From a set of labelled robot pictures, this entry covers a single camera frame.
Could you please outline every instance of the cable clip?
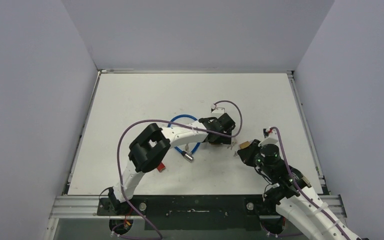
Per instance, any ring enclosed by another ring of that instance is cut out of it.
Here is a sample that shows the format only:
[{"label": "cable clip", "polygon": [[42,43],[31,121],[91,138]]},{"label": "cable clip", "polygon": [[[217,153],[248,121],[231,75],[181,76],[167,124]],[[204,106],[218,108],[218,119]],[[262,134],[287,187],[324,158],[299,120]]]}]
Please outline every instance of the cable clip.
[{"label": "cable clip", "polygon": [[271,133],[273,132],[273,129],[271,129],[271,128],[272,128],[271,126],[265,128],[265,132],[266,132],[267,134],[271,134]]},{"label": "cable clip", "polygon": [[278,182],[276,182],[275,184],[272,184],[271,185],[271,188],[272,189],[275,189],[275,188],[277,188],[277,187],[280,187],[281,185],[278,183]]},{"label": "cable clip", "polygon": [[320,213],[322,210],[325,210],[329,207],[329,204],[326,202],[323,202],[319,208],[314,210],[311,214],[308,214],[308,216],[315,216],[316,214]]},{"label": "cable clip", "polygon": [[192,124],[190,124],[190,129],[192,129],[192,134],[195,136],[196,135],[195,128]]},{"label": "cable clip", "polygon": [[341,220],[339,220],[339,219],[336,220],[336,221],[333,223],[332,226],[330,226],[329,228],[327,228],[327,229],[324,230],[324,231],[320,231],[320,233],[321,233],[322,235],[324,235],[325,233],[329,232],[329,230],[331,230],[331,229],[333,229],[334,227],[336,227],[340,221],[341,221]]}]

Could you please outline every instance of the metal connector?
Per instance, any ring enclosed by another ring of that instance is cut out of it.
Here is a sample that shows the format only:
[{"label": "metal connector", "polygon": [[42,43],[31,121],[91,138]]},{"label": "metal connector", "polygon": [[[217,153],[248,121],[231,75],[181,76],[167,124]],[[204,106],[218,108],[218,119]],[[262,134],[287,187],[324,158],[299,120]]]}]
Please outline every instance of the metal connector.
[{"label": "metal connector", "polygon": [[182,151],[181,155],[184,157],[184,159],[186,159],[190,163],[194,161],[194,157],[189,155],[186,151]]}]

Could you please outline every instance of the white table surface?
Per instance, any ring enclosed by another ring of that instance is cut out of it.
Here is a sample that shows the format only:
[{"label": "white table surface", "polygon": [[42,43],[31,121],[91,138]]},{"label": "white table surface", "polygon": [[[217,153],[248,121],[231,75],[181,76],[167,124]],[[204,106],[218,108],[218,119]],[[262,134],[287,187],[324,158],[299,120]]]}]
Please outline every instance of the white table surface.
[{"label": "white table surface", "polygon": [[[289,164],[299,169],[318,193],[322,187],[293,92],[284,73],[152,73],[102,74],[77,156],[69,195],[98,195],[119,181],[117,143],[132,123],[170,120],[180,114],[210,117],[211,104],[231,100],[241,109],[243,127],[233,149],[202,143],[194,162],[171,149],[162,161],[166,169],[147,173],[137,195],[262,194],[267,182],[234,156],[239,144],[263,139],[263,128],[280,129]],[[220,103],[239,128],[239,114]],[[189,123],[191,119],[179,119]],[[121,144],[121,169],[130,142],[148,125],[132,128]]]}]

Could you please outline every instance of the black mounting plate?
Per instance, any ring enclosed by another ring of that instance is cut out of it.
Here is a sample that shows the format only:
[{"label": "black mounting plate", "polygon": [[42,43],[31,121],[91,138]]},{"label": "black mounting plate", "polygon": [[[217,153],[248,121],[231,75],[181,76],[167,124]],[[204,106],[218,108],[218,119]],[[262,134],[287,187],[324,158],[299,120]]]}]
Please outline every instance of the black mounting plate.
[{"label": "black mounting plate", "polygon": [[[225,230],[261,231],[259,215],[269,214],[260,194],[247,195],[135,195],[131,203],[142,211],[160,230]],[[98,216],[116,216],[108,198],[101,198]],[[253,203],[255,210],[248,210]]]}]

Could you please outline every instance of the blue cable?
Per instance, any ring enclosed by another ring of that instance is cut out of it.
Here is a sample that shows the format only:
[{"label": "blue cable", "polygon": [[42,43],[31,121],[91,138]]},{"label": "blue cable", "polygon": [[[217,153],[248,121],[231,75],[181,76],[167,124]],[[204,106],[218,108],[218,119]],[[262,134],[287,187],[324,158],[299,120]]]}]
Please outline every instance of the blue cable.
[{"label": "blue cable", "polygon": [[[176,120],[178,120],[178,119],[180,119],[180,118],[190,118],[190,119],[193,119],[193,120],[198,120],[196,117],[194,117],[194,116],[192,116],[192,115],[188,115],[188,114],[181,114],[181,115],[178,115],[178,116],[175,116],[175,117],[173,117],[173,119],[171,119],[170,120],[170,122],[174,122],[174,121],[176,121]],[[191,155],[193,155],[196,151],[197,151],[197,149],[198,149],[198,147],[200,146],[200,142],[197,142],[196,143],[196,145],[195,145],[195,147],[192,149],[192,151],[190,152],[190,154]],[[182,153],[183,151],[180,149],[180,148],[178,148],[177,146],[175,147],[175,149],[179,152],[179,153]]]}]

